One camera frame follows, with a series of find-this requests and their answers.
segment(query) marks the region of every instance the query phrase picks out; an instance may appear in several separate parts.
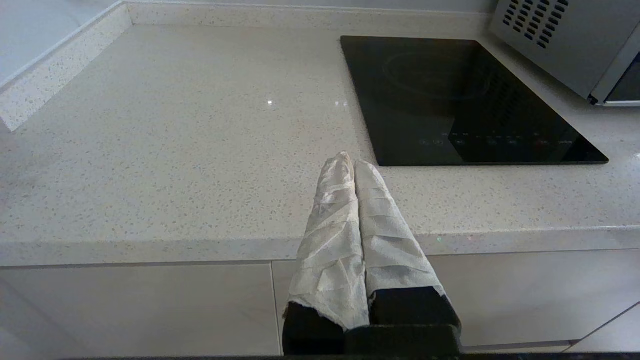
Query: quartz countertop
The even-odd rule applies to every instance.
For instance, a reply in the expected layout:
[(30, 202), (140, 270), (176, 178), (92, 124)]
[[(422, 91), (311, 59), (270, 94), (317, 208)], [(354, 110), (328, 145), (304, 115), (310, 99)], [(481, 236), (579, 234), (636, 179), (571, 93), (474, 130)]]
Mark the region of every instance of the quartz countertop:
[[(374, 162), (340, 35), (127, 30), (0, 134), (0, 266), (295, 258), (324, 161)], [(640, 248), (640, 109), (476, 40), (611, 162), (380, 168), (425, 252)]]

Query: kitchen countertop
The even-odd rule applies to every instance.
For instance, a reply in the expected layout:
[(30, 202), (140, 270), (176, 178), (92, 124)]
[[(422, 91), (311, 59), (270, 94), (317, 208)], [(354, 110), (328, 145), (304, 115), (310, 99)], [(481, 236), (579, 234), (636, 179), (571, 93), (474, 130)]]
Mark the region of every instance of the kitchen countertop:
[[(127, 30), (0, 134), (0, 266), (295, 258), (324, 161), (374, 161), (340, 35)], [(426, 253), (640, 248), (640, 109), (477, 40), (611, 162), (380, 168)]]

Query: stainless steel microwave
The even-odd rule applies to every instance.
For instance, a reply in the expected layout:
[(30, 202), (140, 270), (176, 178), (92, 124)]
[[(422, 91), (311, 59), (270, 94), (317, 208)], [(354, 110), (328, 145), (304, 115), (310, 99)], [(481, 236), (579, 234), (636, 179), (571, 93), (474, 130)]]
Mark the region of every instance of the stainless steel microwave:
[(640, 106), (640, 0), (500, 0), (491, 31), (591, 104)]

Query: microwave vent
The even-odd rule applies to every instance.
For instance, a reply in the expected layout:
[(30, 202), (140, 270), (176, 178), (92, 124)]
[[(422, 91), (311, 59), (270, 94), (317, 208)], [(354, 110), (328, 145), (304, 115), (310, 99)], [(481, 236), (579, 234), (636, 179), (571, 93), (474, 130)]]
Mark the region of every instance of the microwave vent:
[(546, 49), (569, 7), (569, 0), (511, 0), (502, 23)]

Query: wall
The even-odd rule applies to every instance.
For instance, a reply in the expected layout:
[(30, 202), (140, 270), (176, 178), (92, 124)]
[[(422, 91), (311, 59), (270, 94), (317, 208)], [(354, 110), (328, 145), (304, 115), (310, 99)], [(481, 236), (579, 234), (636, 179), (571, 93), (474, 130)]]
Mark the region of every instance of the wall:
[(0, 0), (0, 84), (116, 0)]
[(344, 6), (355, 8), (411, 9), (442, 12), (484, 12), (498, 0), (186, 0), (202, 3), (268, 4), (294, 6)]

